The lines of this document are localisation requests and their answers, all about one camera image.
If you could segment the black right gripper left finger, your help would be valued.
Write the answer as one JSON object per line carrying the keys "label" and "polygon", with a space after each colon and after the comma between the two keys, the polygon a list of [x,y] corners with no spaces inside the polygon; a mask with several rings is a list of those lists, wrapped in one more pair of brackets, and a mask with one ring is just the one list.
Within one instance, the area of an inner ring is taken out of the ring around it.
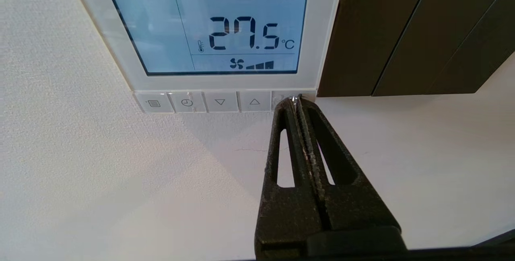
{"label": "black right gripper left finger", "polygon": [[[309,104],[304,98],[287,98],[275,108],[256,219],[256,254],[316,254],[316,238],[330,228],[323,199],[327,175]],[[286,132],[293,187],[278,184],[282,132]]]}

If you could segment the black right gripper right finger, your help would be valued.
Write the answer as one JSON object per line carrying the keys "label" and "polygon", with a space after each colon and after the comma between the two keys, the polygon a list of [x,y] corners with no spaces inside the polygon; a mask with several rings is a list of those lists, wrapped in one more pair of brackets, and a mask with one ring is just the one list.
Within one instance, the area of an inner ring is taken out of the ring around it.
{"label": "black right gripper right finger", "polygon": [[322,223],[330,230],[401,226],[359,167],[321,109],[301,100],[300,119],[308,171]]}

